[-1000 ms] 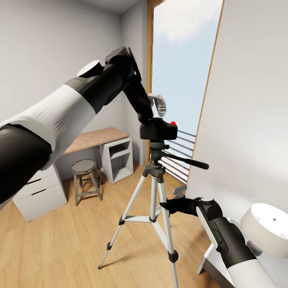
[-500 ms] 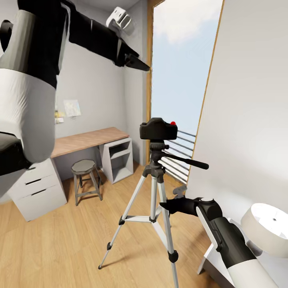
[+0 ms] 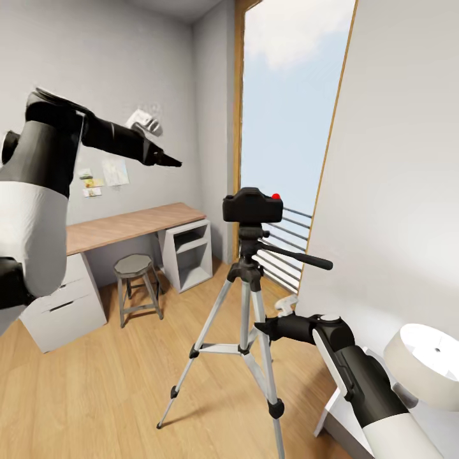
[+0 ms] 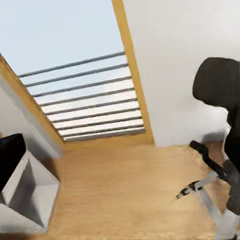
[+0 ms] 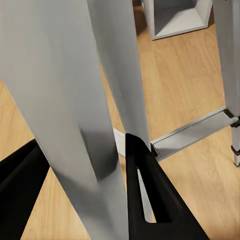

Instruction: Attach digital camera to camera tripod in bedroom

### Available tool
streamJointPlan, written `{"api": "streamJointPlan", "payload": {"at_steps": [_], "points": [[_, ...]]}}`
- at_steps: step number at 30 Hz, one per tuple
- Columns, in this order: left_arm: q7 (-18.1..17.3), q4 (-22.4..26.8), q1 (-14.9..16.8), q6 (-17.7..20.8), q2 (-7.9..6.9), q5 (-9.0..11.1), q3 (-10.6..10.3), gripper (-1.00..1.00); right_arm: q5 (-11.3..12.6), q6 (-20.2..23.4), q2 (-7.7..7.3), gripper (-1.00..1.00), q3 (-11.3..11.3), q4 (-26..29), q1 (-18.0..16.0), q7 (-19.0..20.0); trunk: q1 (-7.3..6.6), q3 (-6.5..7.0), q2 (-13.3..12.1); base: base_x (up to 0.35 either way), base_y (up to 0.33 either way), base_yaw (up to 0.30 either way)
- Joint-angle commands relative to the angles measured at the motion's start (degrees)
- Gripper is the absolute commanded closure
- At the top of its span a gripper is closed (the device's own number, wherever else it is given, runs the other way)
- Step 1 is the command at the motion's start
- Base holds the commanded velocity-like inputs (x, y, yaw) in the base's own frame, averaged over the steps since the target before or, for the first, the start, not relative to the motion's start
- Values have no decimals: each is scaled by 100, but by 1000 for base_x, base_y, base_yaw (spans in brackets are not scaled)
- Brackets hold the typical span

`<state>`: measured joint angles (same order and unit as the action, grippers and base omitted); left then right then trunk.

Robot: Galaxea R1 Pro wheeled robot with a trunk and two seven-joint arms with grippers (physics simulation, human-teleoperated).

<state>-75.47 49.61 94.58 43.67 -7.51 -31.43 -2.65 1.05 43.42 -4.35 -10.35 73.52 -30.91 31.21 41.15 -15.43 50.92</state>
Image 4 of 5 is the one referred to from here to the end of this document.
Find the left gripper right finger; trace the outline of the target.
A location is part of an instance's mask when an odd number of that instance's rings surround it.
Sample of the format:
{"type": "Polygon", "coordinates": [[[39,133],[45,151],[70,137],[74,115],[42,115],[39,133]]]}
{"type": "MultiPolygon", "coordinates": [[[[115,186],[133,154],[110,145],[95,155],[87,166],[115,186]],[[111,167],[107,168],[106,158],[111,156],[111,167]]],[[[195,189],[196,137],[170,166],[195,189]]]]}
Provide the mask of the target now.
{"type": "Polygon", "coordinates": [[[224,151],[240,173],[240,135],[228,133],[224,151]]]}

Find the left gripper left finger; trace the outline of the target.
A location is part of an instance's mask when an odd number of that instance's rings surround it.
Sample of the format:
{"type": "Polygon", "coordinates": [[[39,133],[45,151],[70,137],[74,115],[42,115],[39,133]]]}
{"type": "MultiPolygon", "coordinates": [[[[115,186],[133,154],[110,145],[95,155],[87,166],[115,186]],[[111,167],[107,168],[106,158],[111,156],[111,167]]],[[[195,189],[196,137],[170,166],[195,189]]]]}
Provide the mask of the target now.
{"type": "Polygon", "coordinates": [[[0,137],[0,193],[26,153],[21,133],[0,137]]]}

